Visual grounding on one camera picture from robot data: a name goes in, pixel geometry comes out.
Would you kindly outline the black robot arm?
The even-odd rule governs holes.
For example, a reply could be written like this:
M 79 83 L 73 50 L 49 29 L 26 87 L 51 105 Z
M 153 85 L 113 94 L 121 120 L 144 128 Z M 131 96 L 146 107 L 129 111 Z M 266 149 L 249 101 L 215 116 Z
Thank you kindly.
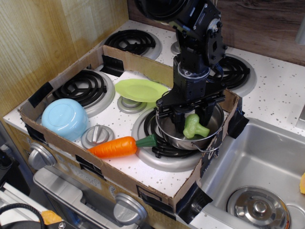
M 209 0 L 137 0 L 135 5 L 147 18 L 172 26 L 180 49 L 173 60 L 173 88 L 156 102 L 158 117 L 169 117 L 179 133 L 191 111 L 203 114 L 201 125 L 207 124 L 226 89 L 221 79 L 208 79 L 211 70 L 224 75 L 220 11 Z

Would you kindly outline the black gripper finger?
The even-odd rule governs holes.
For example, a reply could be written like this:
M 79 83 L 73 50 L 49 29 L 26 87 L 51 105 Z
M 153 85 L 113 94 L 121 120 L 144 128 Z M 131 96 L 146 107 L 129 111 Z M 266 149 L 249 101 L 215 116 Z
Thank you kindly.
M 207 126 L 214 111 L 214 103 L 208 104 L 206 107 L 199 109 L 200 124 Z
M 185 111 L 183 109 L 174 110 L 173 123 L 177 132 L 183 132 L 185 123 Z

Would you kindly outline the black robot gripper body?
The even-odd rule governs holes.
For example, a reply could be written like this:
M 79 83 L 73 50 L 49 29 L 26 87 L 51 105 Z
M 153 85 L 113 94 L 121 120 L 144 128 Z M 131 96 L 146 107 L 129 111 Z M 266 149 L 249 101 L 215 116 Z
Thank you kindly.
M 209 103 L 222 102 L 226 85 L 208 82 L 209 74 L 210 67 L 200 59 L 174 57 L 173 88 L 156 102 L 159 118 L 183 115 Z

